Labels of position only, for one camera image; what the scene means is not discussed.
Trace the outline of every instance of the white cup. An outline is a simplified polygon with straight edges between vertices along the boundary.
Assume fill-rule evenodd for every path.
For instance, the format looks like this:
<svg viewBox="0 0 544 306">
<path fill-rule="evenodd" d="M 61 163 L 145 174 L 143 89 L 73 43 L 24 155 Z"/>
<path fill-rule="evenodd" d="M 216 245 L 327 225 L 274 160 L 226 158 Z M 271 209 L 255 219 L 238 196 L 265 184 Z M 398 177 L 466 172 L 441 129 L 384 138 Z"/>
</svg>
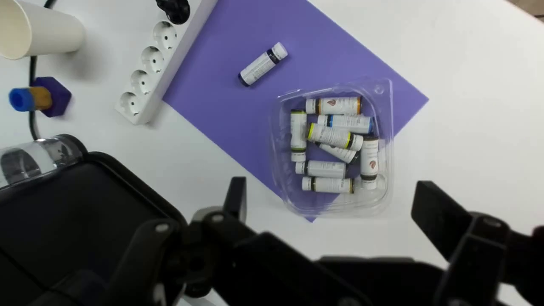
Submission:
<svg viewBox="0 0 544 306">
<path fill-rule="evenodd" d="M 75 17 L 39 5 L 0 0 L 0 56 L 73 53 L 85 39 L 85 29 Z"/>
</svg>

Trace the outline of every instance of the purple mat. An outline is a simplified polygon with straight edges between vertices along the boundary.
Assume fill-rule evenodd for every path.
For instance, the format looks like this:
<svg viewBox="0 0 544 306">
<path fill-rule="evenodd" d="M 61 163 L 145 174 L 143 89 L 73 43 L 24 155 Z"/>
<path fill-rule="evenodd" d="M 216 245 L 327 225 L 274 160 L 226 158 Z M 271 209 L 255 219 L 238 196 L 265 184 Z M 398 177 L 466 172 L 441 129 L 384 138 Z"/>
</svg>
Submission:
<svg viewBox="0 0 544 306">
<path fill-rule="evenodd" d="M 255 87 L 243 87 L 238 72 L 279 41 L 289 58 Z M 395 133 L 427 102 L 306 0 L 220 0 L 165 100 L 279 194 L 269 145 L 269 117 L 277 95 L 362 78 L 393 82 Z"/>
</svg>

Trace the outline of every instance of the white bottle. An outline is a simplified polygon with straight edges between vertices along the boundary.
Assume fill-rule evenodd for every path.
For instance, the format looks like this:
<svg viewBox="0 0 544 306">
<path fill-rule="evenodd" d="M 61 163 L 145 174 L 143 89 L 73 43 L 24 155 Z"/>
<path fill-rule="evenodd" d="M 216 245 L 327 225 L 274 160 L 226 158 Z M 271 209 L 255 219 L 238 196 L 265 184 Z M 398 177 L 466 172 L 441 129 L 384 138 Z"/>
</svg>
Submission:
<svg viewBox="0 0 544 306">
<path fill-rule="evenodd" d="M 305 111 L 291 111 L 291 150 L 306 150 L 306 121 Z"/>
<path fill-rule="evenodd" d="M 345 163 L 311 160 L 308 163 L 296 163 L 294 172 L 298 175 L 310 175 L 310 177 L 344 179 L 345 177 Z"/>
<path fill-rule="evenodd" d="M 332 157 L 342 160 L 344 163 L 352 163 L 357 151 L 352 150 L 344 150 L 344 148 L 337 148 L 337 146 L 330 146 L 330 145 L 320 145 L 320 148 L 327 153 L 330 153 Z"/>
<path fill-rule="evenodd" d="M 303 191 L 325 194 L 354 194 L 352 179 L 303 177 Z"/>
<path fill-rule="evenodd" d="M 306 112 L 359 116 L 362 114 L 362 97 L 359 95 L 306 99 Z"/>
<path fill-rule="evenodd" d="M 361 179 L 374 180 L 378 177 L 378 150 L 379 140 L 376 136 L 367 136 L 361 150 Z"/>
<path fill-rule="evenodd" d="M 354 134 L 344 129 L 332 129 L 320 124 L 310 124 L 308 141 L 359 151 L 362 148 L 364 138 L 361 134 Z"/>
<path fill-rule="evenodd" d="M 373 133 L 373 117 L 364 116 L 320 116 L 318 124 L 328 126 L 333 129 L 345 129 L 350 133 L 371 134 Z"/>
<path fill-rule="evenodd" d="M 274 48 L 267 49 L 254 63 L 250 63 L 250 66 L 242 70 L 242 73 L 238 73 L 238 78 L 243 85 L 250 87 L 288 56 L 289 53 L 284 44 L 277 43 L 274 44 Z"/>
</svg>

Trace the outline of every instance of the clear plastic tray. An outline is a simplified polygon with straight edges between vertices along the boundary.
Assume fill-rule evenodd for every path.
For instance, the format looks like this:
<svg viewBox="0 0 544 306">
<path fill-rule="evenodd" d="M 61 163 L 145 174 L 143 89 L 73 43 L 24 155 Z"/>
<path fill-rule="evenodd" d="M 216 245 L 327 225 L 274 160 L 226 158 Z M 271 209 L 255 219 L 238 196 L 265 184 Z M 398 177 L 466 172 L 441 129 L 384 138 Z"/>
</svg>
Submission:
<svg viewBox="0 0 544 306">
<path fill-rule="evenodd" d="M 362 95 L 366 100 L 362 114 L 374 117 L 374 134 L 379 138 L 378 187 L 376 191 L 364 191 L 361 187 L 361 160 L 357 158 L 347 170 L 347 177 L 356 179 L 354 194 L 305 192 L 301 189 L 303 175 L 294 174 L 294 163 L 291 162 L 291 111 L 305 109 L 306 99 L 345 95 Z M 308 114 L 308 124 L 310 123 L 316 123 L 316 116 Z M 271 165 L 281 197 L 289 208 L 306 218 L 316 218 L 320 214 L 361 216 L 361 213 L 376 213 L 390 202 L 393 136 L 393 85 L 390 80 L 367 80 L 318 90 L 294 90 L 281 95 L 277 104 L 274 104 L 271 119 Z M 313 143 L 308 143 L 308 160 L 339 162 Z"/>
</svg>

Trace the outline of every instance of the power strip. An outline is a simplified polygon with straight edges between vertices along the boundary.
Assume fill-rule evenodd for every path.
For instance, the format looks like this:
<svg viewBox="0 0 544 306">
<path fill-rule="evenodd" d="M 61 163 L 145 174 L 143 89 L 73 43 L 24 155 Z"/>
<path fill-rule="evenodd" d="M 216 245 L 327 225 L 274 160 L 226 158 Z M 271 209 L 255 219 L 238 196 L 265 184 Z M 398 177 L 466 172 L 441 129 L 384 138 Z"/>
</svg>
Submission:
<svg viewBox="0 0 544 306">
<path fill-rule="evenodd" d="M 177 70 L 203 31 L 216 0 L 189 0 L 191 19 L 182 26 L 160 21 L 153 38 L 141 48 L 141 56 L 129 75 L 128 87 L 116 109 L 133 124 L 146 124 L 163 102 Z"/>
</svg>

